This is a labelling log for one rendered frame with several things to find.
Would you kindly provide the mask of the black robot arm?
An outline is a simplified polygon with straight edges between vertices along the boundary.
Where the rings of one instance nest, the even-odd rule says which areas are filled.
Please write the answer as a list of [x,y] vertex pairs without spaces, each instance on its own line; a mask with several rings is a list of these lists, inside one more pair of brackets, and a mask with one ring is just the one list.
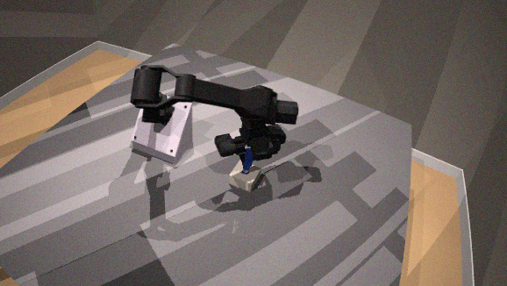
[[[174,77],[175,95],[167,97],[159,90],[162,72]],[[257,85],[249,89],[236,89],[224,84],[198,80],[195,75],[177,74],[164,65],[143,65],[134,71],[131,104],[144,109],[141,122],[167,124],[176,103],[199,102],[233,109],[249,125],[296,124],[297,102],[277,100],[278,93]],[[280,139],[269,136],[268,128],[251,131],[246,143],[256,161],[270,159],[281,149]]]

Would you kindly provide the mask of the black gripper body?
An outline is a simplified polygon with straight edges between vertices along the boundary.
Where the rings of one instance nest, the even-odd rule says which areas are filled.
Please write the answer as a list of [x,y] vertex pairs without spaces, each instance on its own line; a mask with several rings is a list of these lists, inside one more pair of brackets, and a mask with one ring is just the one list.
[[218,135],[214,139],[214,144],[220,154],[221,157],[231,156],[237,152],[245,151],[246,138],[251,131],[255,131],[255,133],[262,132],[263,129],[268,128],[268,133],[270,137],[273,139],[280,139],[281,144],[284,144],[286,141],[286,134],[282,130],[282,128],[278,125],[249,125],[240,117],[242,121],[242,126],[239,129],[240,136],[232,139],[230,133]]

